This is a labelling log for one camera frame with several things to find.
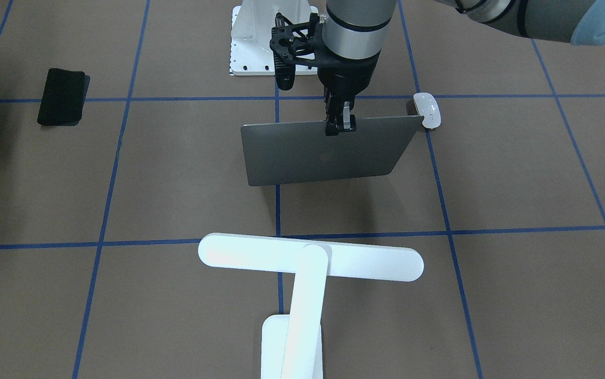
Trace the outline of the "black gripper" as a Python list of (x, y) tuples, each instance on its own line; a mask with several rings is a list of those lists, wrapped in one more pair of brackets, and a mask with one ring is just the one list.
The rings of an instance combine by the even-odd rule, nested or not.
[(326, 136), (338, 136), (338, 117), (341, 117), (341, 131), (356, 131), (356, 96), (367, 89), (377, 66), (379, 55), (358, 61), (343, 58), (337, 67), (321, 67), (317, 76), (324, 86), (326, 104)]

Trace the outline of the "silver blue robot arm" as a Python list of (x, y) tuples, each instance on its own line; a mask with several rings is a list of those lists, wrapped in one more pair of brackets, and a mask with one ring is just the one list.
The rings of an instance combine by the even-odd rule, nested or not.
[(373, 86), (437, 98), (440, 144), (605, 144), (605, 1), (507, 1), (491, 24), (444, 4), (403, 1)]

